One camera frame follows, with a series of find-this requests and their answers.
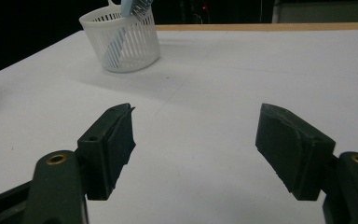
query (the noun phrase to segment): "white tabletop surface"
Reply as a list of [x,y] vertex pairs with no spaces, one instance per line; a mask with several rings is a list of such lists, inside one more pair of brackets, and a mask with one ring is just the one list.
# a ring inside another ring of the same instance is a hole
[[0,193],[42,156],[76,149],[122,103],[137,144],[90,223],[324,223],[255,147],[262,103],[285,107],[358,151],[358,31],[158,32],[161,56],[114,74],[78,32],[0,71]]

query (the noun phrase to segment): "wooden ledge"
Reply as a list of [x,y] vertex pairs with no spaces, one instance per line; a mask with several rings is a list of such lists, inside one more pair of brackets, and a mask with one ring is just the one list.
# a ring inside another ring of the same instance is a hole
[[158,31],[336,31],[358,30],[358,22],[157,25]]

